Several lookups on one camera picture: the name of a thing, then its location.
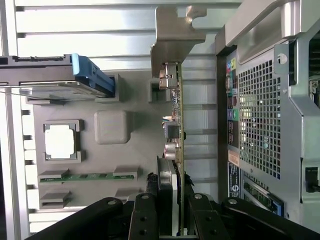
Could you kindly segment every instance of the gray plastic panel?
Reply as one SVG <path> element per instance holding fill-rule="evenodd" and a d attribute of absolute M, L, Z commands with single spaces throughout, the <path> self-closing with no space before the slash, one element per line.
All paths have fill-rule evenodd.
<path fill-rule="evenodd" d="M 38 179 L 50 179 L 50 178 L 55 178 L 55 179 L 60 179 L 66 174 L 68 174 L 69 170 L 49 170 L 49 171 L 44 171 L 43 173 L 39 174 Z"/>
<path fill-rule="evenodd" d="M 48 191 L 70 191 L 71 201 L 67 203 L 67 207 L 87 206 L 101 198 L 115 196 L 122 188 L 145 189 L 144 176 L 156 171 L 156 156 L 161 156 L 163 153 L 165 136 L 162 116 L 170 114 L 171 104 L 149 103 L 147 91 L 150 72 L 120 72 L 119 75 L 124 83 L 123 102 L 101 104 L 94 101 L 75 101 L 65 105 L 33 106 L 37 171 L 43 173 L 69 169 L 72 174 L 114 172 L 114 176 L 134 175 L 135 179 L 42 183 L 39 185 L 40 198 Z M 131 121 L 128 124 L 132 125 L 130 126 L 132 132 L 127 143 L 106 145 L 95 142 L 94 115 L 97 111 L 107 110 L 130 113 Z M 86 159 L 81 163 L 46 164 L 42 157 L 45 148 L 43 124 L 60 123 L 61 120 L 63 120 L 61 123 L 66 123 L 67 119 L 84 122 L 84 129 L 80 132 L 80 145 L 81 149 L 86 151 Z"/>
<path fill-rule="evenodd" d="M 40 198 L 42 209 L 62 209 L 68 202 L 70 192 L 49 192 Z"/>

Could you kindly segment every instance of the label sticker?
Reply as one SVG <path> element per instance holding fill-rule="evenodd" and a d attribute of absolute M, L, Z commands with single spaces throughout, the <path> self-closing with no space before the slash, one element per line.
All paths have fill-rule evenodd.
<path fill-rule="evenodd" d="M 228 162 L 228 183 L 229 197 L 240 198 L 240 169 L 231 162 Z"/>
<path fill-rule="evenodd" d="M 228 155 L 229 162 L 239 167 L 239 153 L 229 150 Z"/>

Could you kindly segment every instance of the black plastic latch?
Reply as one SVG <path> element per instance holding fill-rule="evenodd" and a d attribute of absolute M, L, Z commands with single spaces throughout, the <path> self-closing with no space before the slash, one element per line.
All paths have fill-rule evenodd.
<path fill-rule="evenodd" d="M 305 182 L 307 193 L 320 192 L 317 167 L 305 168 Z"/>

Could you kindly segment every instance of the silver metal frame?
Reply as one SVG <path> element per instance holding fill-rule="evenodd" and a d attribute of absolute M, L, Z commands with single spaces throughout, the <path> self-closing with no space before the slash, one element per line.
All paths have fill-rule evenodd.
<path fill-rule="evenodd" d="M 243 2 L 236 15 L 244 13 L 244 7 L 248 7 L 250 3 L 253 4 L 251 0 Z M 266 184 L 271 193 L 284 201 L 286 218 L 320 232 L 319 215 L 314 214 L 314 211 L 320 211 L 320 193 L 306 192 L 305 182 L 306 168 L 320 167 L 319 147 L 316 144 L 320 141 L 320 110 L 309 97 L 308 61 L 309 42 L 320 30 L 320 13 L 313 10 L 320 8 L 320 1 L 268 0 L 264 3 L 270 7 L 268 13 L 271 13 L 275 6 L 279 7 L 279 3 L 284 3 L 280 12 L 282 41 L 276 44 L 270 43 L 269 46 L 244 61 L 243 64 L 238 62 L 236 71 L 239 75 L 239 73 L 271 60 L 273 63 L 272 79 L 280 78 L 281 176 L 280 179 L 277 179 L 244 160 L 239 161 L 239 166 Z M 250 12 L 249 9 L 252 8 L 246 8 L 246 13 Z M 262 10 L 254 12 L 251 17 L 259 14 L 265 17 L 267 12 L 262 12 Z M 241 40 L 241 36 L 244 36 L 261 20 L 260 17 L 259 21 L 257 19 L 250 21 L 248 18 L 244 20 L 246 25 L 243 23 L 232 25 L 233 30 L 235 27 L 238 29 L 233 32 L 234 36 L 230 38 L 227 32 L 230 31 L 230 26 L 236 18 L 233 18 L 226 25 L 226 45 Z M 290 42 L 288 38 L 295 40 L 294 76 L 296 84 L 292 86 L 289 84 L 289 60 L 278 62 L 278 57 L 281 55 L 285 55 L 287 58 L 292 57 L 289 55 Z"/>
<path fill-rule="evenodd" d="M 282 37 L 306 33 L 318 20 L 318 0 L 244 0 L 225 24 L 225 44 L 230 47 L 261 20 L 281 7 Z"/>
<path fill-rule="evenodd" d="M 14 1 L 6 0 L 1 4 L 1 23 L 6 23 L 1 24 L 2 55 L 17 55 Z M 6 234 L 8 239 L 19 240 L 30 235 L 21 97 L 8 93 L 0 94 L 0 144 Z"/>
<path fill-rule="evenodd" d="M 195 18 L 205 17 L 207 9 L 189 6 L 185 17 L 178 17 L 176 7 L 157 7 L 156 42 L 151 46 L 152 77 L 161 78 L 165 63 L 182 63 L 196 44 L 204 43 L 206 34 L 192 27 Z"/>

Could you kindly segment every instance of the metal bracket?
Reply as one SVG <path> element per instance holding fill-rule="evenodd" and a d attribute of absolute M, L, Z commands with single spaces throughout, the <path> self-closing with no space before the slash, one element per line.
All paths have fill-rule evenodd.
<path fill-rule="evenodd" d="M 273 10 L 294 0 L 245 0 L 225 24 L 225 45 L 231 47 Z"/>
<path fill-rule="evenodd" d="M 317 232 L 237 197 L 223 201 L 222 209 L 236 222 L 245 223 L 258 233 L 268 229 L 268 239 L 283 239 L 285 236 L 290 236 L 292 240 L 319 239 Z"/>
<path fill-rule="evenodd" d="M 195 193 L 189 197 L 190 211 L 194 215 L 197 235 L 200 240 L 230 240 L 224 223 L 216 210 L 212 208 L 207 196 Z"/>
<path fill-rule="evenodd" d="M 195 30 L 192 21 L 205 17 L 207 9 L 189 6 L 186 17 L 178 17 L 176 7 L 155 10 L 156 42 L 151 46 L 152 77 L 159 78 L 165 63 L 182 63 L 196 44 L 206 40 L 204 32 Z"/>
<path fill-rule="evenodd" d="M 131 216 L 129 240 L 159 239 L 156 198 L 151 193 L 141 193 L 135 198 Z"/>

